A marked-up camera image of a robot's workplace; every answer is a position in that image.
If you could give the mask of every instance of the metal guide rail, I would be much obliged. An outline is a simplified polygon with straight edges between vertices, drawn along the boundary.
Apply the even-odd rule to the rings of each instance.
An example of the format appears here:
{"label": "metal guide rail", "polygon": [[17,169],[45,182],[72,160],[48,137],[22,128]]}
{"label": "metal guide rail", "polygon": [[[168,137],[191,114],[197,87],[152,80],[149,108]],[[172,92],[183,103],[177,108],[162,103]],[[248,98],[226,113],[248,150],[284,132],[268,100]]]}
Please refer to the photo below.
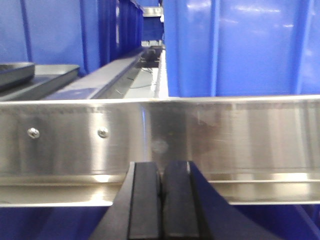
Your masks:
{"label": "metal guide rail", "polygon": [[320,203],[320,95],[0,103],[0,206],[109,206],[130,162],[231,204]]}

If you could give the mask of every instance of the blue storage bin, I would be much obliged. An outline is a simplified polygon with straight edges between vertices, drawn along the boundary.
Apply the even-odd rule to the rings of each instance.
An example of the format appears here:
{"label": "blue storage bin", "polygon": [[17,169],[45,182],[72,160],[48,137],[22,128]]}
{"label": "blue storage bin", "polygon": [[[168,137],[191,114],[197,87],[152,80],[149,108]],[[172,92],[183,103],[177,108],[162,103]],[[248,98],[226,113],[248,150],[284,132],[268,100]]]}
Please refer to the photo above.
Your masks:
{"label": "blue storage bin", "polygon": [[87,240],[107,207],[0,208],[1,240]]}
{"label": "blue storage bin", "polygon": [[145,17],[143,20],[143,41],[162,40],[164,24],[160,17]]}
{"label": "blue storage bin", "polygon": [[158,7],[159,0],[136,0],[143,7]]}
{"label": "blue storage bin", "polygon": [[170,96],[320,93],[320,0],[164,0]]}
{"label": "blue storage bin", "polygon": [[123,37],[137,33],[129,21],[137,17],[143,20],[142,10],[129,0],[3,0],[0,62],[77,64],[85,75],[140,46]]}

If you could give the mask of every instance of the metal screw head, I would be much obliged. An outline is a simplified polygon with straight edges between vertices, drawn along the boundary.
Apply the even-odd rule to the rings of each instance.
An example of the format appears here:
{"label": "metal screw head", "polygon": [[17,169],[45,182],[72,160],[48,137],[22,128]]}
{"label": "metal screw head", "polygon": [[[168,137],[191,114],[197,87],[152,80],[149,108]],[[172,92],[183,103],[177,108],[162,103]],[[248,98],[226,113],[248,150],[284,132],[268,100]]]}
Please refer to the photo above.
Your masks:
{"label": "metal screw head", "polygon": [[98,135],[100,138],[105,139],[105,138],[109,137],[109,131],[106,127],[100,127],[98,129]]}
{"label": "metal screw head", "polygon": [[28,132],[29,137],[32,139],[38,139],[40,137],[39,130],[34,127],[29,128],[27,132]]}

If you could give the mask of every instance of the black plastic part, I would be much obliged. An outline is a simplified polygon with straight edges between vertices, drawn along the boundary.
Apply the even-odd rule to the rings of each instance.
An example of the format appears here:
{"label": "black plastic part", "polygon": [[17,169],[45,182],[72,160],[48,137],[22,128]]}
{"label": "black plastic part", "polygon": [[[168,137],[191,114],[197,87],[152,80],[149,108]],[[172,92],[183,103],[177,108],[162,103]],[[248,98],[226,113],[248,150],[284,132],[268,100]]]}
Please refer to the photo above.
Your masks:
{"label": "black plastic part", "polygon": [[135,163],[131,163],[123,185],[113,205],[90,236],[90,240],[127,240],[135,177]]}
{"label": "black plastic part", "polygon": [[174,161],[162,181],[163,234],[165,239],[200,239],[188,162]]}
{"label": "black plastic part", "polygon": [[202,239],[280,240],[244,216],[208,183],[193,162],[189,162],[193,196]]}
{"label": "black plastic part", "polygon": [[131,205],[130,240],[161,239],[160,179],[154,162],[137,162]]}

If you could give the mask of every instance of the black tray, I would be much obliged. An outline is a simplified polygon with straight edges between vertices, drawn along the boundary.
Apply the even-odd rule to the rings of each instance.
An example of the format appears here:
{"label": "black tray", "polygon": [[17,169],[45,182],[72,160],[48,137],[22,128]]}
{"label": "black tray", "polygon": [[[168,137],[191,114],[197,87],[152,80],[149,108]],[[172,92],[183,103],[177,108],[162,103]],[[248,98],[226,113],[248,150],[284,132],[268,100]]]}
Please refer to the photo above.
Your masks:
{"label": "black tray", "polygon": [[35,75],[32,62],[0,63],[0,91],[24,84]]}
{"label": "black tray", "polygon": [[36,65],[31,81],[0,92],[0,101],[42,99],[75,80],[78,70],[78,65]]}

